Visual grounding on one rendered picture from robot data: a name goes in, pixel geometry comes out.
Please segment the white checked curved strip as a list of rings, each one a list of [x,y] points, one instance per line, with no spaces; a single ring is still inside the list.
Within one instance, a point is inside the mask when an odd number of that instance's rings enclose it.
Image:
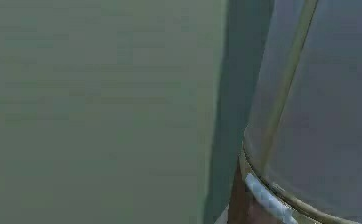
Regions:
[[[259,204],[272,216],[284,224],[298,224],[293,217],[293,210],[273,196],[253,174],[248,173],[244,182]]]

